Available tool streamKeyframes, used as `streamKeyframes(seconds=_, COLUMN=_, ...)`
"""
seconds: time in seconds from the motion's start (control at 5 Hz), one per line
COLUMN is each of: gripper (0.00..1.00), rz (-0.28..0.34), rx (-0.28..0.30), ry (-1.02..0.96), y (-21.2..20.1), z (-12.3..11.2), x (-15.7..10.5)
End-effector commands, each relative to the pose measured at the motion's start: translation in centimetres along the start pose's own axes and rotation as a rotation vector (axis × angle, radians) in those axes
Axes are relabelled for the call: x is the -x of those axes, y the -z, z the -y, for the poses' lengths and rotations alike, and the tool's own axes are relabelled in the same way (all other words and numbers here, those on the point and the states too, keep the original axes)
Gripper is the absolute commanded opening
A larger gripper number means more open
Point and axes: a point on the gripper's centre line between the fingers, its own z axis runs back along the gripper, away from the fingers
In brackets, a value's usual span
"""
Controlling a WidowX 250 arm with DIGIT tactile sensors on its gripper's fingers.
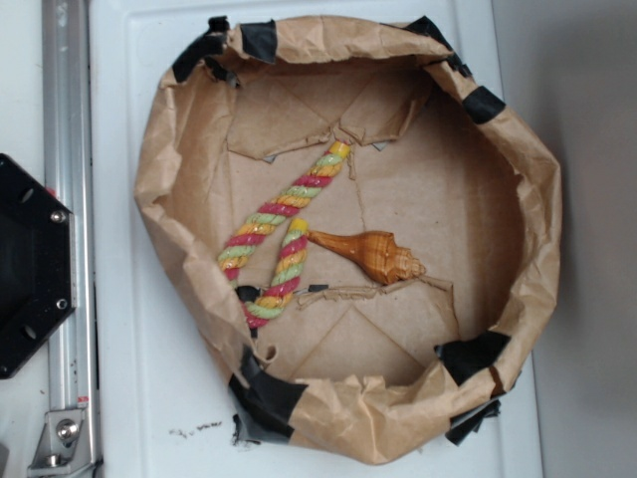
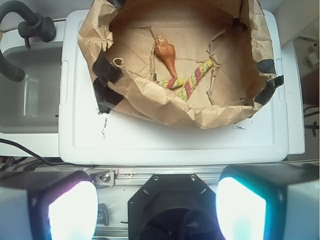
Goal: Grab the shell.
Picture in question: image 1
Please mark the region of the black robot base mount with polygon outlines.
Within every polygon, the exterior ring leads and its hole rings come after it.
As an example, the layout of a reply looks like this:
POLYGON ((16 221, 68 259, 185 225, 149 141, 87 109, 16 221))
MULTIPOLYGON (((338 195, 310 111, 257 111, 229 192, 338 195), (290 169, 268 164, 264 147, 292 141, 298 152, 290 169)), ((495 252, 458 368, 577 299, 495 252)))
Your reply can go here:
POLYGON ((1 377, 9 379, 75 309, 73 213, 1 155, 1 377))

